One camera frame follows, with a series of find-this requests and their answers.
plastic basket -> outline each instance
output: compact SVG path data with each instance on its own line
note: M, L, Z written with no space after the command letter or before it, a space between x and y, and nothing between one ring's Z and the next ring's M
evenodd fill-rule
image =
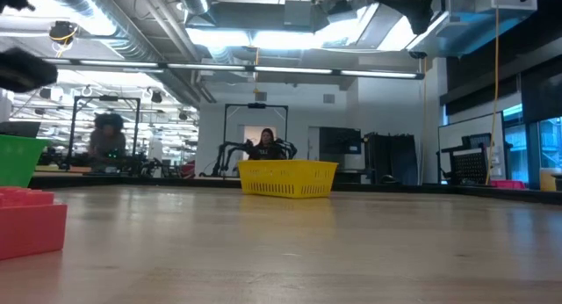
M332 190L337 163L307 160L238 162L242 191L284 198L325 198Z
M47 141L0 135L0 186L27 187Z
M66 219L51 192L0 187L0 260L61 250Z

robotic arm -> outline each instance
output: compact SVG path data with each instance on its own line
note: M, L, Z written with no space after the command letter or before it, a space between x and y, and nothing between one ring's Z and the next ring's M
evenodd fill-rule
M285 152L287 159L293 159L297 155L297 148L292 142L277 138L275 143Z

pink container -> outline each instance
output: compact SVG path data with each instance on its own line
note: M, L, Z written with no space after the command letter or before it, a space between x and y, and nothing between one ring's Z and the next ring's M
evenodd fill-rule
M490 180L490 185L501 189L525 190L525 184L514 180Z
M0 187L0 260L61 250L66 219L51 192Z

person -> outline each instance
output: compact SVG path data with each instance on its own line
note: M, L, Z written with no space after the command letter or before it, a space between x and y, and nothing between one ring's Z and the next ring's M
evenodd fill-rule
M278 160L286 159L285 152L274 142L273 131L265 128L260 142L254 147L249 160Z
M126 139L121 133L123 118L118 114L101 114L94 120L88 153L98 162L108 163L125 155Z

window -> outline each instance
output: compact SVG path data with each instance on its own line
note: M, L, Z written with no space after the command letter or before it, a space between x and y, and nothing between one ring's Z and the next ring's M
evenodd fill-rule
M522 121L522 105L516 105L503 111L505 139L508 143L507 169L511 179L529 182L529 165L527 162L527 134Z
M540 122L541 167L562 168L562 117Z

